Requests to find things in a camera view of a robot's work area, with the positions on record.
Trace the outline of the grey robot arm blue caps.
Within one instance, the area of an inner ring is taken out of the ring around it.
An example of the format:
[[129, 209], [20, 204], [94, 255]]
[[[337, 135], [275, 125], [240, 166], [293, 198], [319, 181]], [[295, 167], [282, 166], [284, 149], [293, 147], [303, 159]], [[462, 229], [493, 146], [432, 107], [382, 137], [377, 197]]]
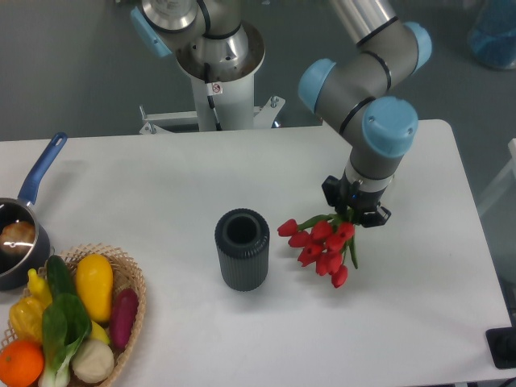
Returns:
[[[342, 177], [323, 182], [328, 205], [355, 224], [378, 227], [390, 217], [381, 196], [418, 129], [415, 109], [389, 91], [429, 60], [431, 38], [419, 24], [402, 23], [387, 1], [332, 7], [358, 56], [344, 66], [315, 61], [302, 74], [298, 96], [352, 148]], [[242, 19], [239, 2], [141, 1], [131, 21], [152, 52], [175, 56], [189, 76], [201, 131], [252, 126], [264, 41]]]

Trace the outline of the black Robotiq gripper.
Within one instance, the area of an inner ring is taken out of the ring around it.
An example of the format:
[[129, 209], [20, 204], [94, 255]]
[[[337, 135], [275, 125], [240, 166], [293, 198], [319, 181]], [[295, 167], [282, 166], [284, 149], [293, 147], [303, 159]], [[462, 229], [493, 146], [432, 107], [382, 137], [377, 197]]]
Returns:
[[357, 181], [351, 183], [348, 179], [338, 179], [328, 176], [322, 183], [322, 191], [327, 205], [337, 214], [353, 211], [353, 219], [359, 220], [364, 228], [384, 226], [391, 217], [391, 211], [379, 206], [383, 190], [366, 192]]

